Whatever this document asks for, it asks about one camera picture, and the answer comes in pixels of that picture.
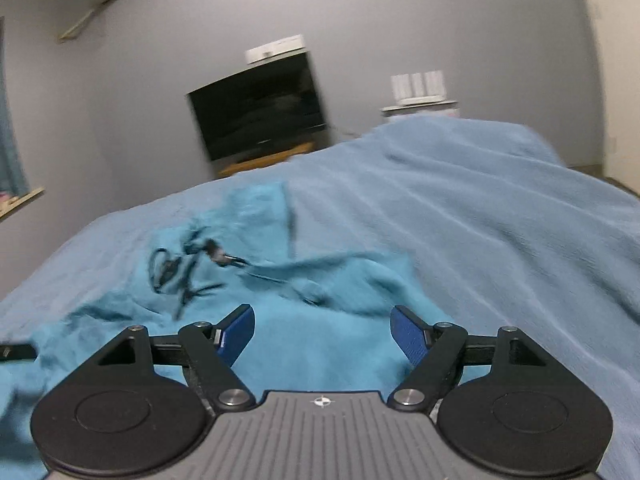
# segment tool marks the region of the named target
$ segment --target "light blue blanket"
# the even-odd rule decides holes
[[[26,338],[122,288],[152,232],[220,206],[235,189],[277,181],[287,183],[298,257],[409,253],[422,290],[458,324],[487,335],[520,326],[593,389],[614,417],[600,474],[640,478],[640,202],[568,170],[515,124],[409,118],[108,215],[0,303],[0,335]],[[3,445],[22,416],[7,413]],[[30,452],[0,447],[24,460]]]
[[[424,296],[405,255],[344,252],[292,259],[291,218],[284,186],[271,184],[235,190],[222,208],[157,232],[122,290],[40,328],[33,336],[34,363],[0,367],[0,405],[7,410],[2,426],[20,435],[24,451],[33,456],[31,406],[125,327],[144,324],[151,335],[177,333],[197,320],[218,322],[242,303],[254,308],[256,329],[234,370],[257,398],[267,389],[381,390],[386,397],[408,369],[389,332],[391,308],[410,305],[430,322],[450,318]],[[197,251],[207,239],[251,265],[218,266]],[[182,260],[174,279],[154,290],[151,279],[159,269],[150,265],[150,256],[157,248]],[[188,289],[204,292],[185,303],[182,278],[191,264]],[[158,369],[184,382],[180,367]],[[3,450],[15,445],[0,441]],[[3,478],[44,474],[37,460],[3,455]]]

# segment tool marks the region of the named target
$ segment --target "gray ridged plate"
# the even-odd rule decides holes
[[[49,480],[67,478],[52,474]],[[271,392],[221,415],[203,443],[146,480],[495,480],[453,453],[420,413],[377,392]],[[596,480],[595,475],[581,480]]]

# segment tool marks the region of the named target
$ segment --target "teal cloth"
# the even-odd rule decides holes
[[[344,252],[296,260],[293,225],[282,184],[235,190],[221,208],[157,232],[122,290],[37,330],[38,359],[0,367],[2,478],[43,476],[28,430],[34,404],[132,324],[147,326],[151,335],[170,334],[197,320],[218,322],[249,303],[255,311],[255,335],[234,371],[256,397],[267,389],[380,390],[386,397],[410,370],[389,332],[391,308],[405,304],[430,323],[450,318],[425,297],[404,254]],[[187,240],[197,246],[206,238],[251,266],[223,268],[202,252],[184,254],[178,276],[161,294],[154,292],[148,276],[152,251],[167,248],[183,254]],[[191,258],[198,258],[192,288],[218,286],[183,308],[178,282]],[[179,367],[158,371],[184,381]]]

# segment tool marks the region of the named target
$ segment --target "television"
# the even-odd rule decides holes
[[[306,52],[225,77],[189,99],[211,160],[254,148],[285,150],[326,126]]]

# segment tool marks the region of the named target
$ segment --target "metal screw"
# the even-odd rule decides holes
[[[424,400],[424,393],[413,388],[405,388],[394,393],[394,400],[403,406],[415,406]]]
[[[218,399],[222,404],[227,406],[240,406],[240,404],[246,403],[251,397],[244,390],[238,388],[232,388],[231,390],[225,390],[220,394]]]

